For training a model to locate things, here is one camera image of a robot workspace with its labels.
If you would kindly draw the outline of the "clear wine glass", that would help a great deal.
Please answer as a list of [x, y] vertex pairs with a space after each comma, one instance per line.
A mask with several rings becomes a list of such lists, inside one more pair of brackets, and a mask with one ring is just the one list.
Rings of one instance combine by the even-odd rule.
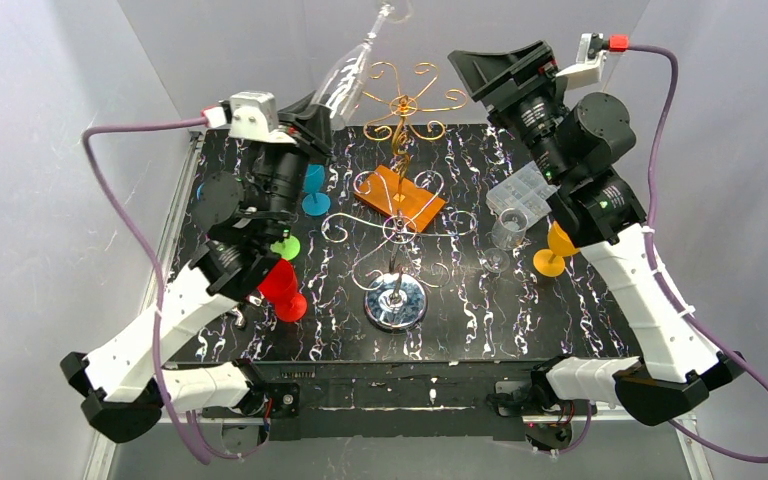
[[313, 103], [328, 109], [330, 127], [347, 127], [363, 93], [373, 45], [385, 23], [404, 23], [413, 14], [411, 1], [376, 1], [376, 18], [362, 40], [337, 60], [313, 95]]
[[517, 208], [503, 210], [491, 229], [492, 247], [480, 257], [481, 266], [490, 273], [502, 273], [510, 267], [511, 252], [524, 241], [528, 227], [527, 215]]

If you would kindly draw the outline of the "green wine glass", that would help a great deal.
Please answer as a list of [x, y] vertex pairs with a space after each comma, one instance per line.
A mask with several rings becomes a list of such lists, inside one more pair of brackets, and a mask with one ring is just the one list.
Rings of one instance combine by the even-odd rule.
[[279, 254], [282, 259], [292, 261], [301, 251], [299, 239], [290, 234], [285, 239], [277, 241], [270, 246], [272, 252]]

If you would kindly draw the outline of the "red wine glass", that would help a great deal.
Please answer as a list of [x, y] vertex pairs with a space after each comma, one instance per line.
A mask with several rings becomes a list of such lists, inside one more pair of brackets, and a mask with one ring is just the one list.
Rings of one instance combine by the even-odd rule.
[[257, 289], [282, 322], [298, 322], [307, 311], [307, 300], [299, 292], [294, 267], [285, 259], [275, 264]]

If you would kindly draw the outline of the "clear wine glass front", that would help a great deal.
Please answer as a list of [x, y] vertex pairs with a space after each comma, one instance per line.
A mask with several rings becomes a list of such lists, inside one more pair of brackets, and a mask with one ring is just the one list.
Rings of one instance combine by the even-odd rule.
[[511, 252], [524, 241], [528, 227], [527, 215], [517, 208], [503, 210], [491, 229], [492, 247], [480, 257], [481, 266], [490, 273], [502, 273], [510, 267]]

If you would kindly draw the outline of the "yellow orange wine glass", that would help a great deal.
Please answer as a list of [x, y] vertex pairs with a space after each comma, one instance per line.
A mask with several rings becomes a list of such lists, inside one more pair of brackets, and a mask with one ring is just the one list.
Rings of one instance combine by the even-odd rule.
[[567, 259], [579, 253], [568, 234], [553, 221], [547, 233], [547, 248], [537, 251], [533, 256], [533, 266], [536, 271], [545, 276], [555, 278], [566, 269]]

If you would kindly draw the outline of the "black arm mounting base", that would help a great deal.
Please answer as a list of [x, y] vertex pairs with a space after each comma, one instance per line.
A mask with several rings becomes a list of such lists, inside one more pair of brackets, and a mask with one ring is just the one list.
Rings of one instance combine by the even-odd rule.
[[533, 361], [328, 361], [243, 363], [253, 390], [238, 408], [208, 407], [211, 420], [252, 425], [264, 439], [485, 437], [544, 451], [573, 441], [594, 414], [583, 400], [544, 405]]

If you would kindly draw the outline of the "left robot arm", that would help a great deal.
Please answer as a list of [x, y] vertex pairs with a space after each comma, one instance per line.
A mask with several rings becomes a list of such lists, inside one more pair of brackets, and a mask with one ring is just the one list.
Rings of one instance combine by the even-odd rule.
[[331, 157], [331, 116], [313, 95], [277, 109], [270, 93], [241, 92], [196, 119], [246, 143], [247, 166], [241, 174], [222, 171], [202, 181], [192, 216], [205, 241], [174, 278], [153, 264], [154, 305], [103, 346], [61, 360], [93, 429], [120, 444], [148, 432], [163, 415], [177, 418], [212, 407], [270, 413], [268, 386], [249, 366], [232, 361], [168, 370], [165, 363], [253, 294], [292, 318], [300, 316], [292, 267], [273, 245], [289, 236], [308, 167]]

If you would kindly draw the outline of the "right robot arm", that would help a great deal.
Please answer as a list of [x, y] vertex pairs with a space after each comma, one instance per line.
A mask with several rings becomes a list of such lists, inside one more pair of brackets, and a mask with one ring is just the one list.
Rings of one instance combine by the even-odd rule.
[[578, 63], [566, 69], [543, 41], [506, 53], [455, 50], [448, 59], [489, 122], [514, 133], [554, 187], [552, 218], [601, 276], [642, 351], [620, 359], [559, 356], [533, 370], [534, 398], [619, 405], [656, 426], [692, 410], [742, 370], [689, 324], [680, 297], [666, 292], [671, 279], [645, 211], [614, 168], [636, 143], [626, 106], [603, 92], [571, 107], [564, 102], [566, 91], [598, 80], [608, 54], [629, 49], [624, 35], [595, 33], [582, 39]]

